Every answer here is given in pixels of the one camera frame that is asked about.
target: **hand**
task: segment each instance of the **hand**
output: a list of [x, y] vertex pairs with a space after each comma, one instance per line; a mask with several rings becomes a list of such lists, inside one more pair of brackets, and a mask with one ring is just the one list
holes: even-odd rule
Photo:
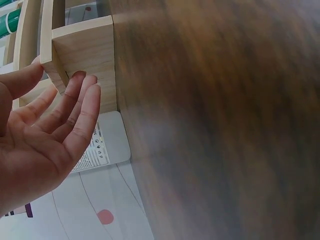
[[55, 189], [91, 141], [99, 110], [97, 77], [76, 72], [56, 108], [40, 118], [57, 90], [47, 88], [26, 106], [11, 110], [14, 99], [41, 79], [36, 62], [0, 75], [0, 217]]

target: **fingernail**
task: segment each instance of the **fingernail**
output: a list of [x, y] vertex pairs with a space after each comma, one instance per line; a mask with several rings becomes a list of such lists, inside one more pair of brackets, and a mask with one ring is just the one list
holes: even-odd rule
[[33, 61], [31, 62], [31, 64], [34, 64], [34, 63], [40, 63], [40, 55], [35, 57], [35, 59], [33, 59]]
[[86, 71], [76, 71], [73, 75], [72, 75], [72, 77], [71, 78], [73, 78], [75, 75], [77, 75], [77, 74], [83, 74], [83, 75], [87, 75], [87, 72]]

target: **green bottle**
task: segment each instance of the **green bottle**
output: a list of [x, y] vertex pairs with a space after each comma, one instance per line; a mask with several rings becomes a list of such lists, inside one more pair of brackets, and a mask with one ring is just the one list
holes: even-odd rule
[[0, 17], [0, 39], [17, 31], [21, 9]]
[[0, 0], [0, 8], [5, 6], [5, 5], [8, 5], [10, 3], [13, 3], [15, 2], [16, 0]]

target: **printed label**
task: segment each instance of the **printed label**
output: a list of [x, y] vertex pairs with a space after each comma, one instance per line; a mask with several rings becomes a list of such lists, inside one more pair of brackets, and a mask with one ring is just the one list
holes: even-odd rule
[[74, 166], [71, 173], [82, 172], [109, 165], [110, 160], [106, 150], [105, 140], [97, 122], [93, 131], [90, 145], [87, 147], [81, 159]]

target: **dark wooden surface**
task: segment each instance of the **dark wooden surface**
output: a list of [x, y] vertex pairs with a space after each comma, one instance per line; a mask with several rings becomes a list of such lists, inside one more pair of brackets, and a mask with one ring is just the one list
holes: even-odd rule
[[155, 239], [320, 239], [320, 1], [110, 3]]

